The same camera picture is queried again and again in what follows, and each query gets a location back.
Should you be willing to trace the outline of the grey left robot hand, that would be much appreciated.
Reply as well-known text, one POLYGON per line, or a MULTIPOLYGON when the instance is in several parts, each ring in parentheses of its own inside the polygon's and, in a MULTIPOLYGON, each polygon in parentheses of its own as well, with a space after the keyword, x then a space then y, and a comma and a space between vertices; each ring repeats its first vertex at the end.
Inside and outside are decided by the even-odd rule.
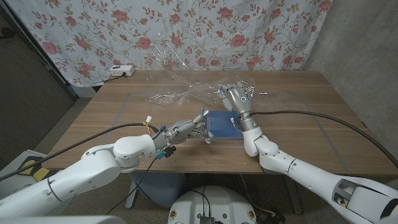
POLYGON ((201 139, 210 144, 213 134, 207 130, 206 119, 209 111, 202 111, 195 119, 177 121, 169 128, 151 136, 157 150, 163 150, 185 142, 187 139, 201 139))

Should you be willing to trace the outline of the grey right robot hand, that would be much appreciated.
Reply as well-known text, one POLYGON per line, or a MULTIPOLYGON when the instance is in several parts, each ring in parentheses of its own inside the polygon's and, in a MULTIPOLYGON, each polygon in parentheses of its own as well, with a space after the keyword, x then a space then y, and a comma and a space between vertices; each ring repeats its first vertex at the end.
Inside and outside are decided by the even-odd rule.
POLYGON ((242 82, 218 85, 224 107, 236 113, 236 120, 242 131, 259 128, 252 114, 252 97, 242 82))

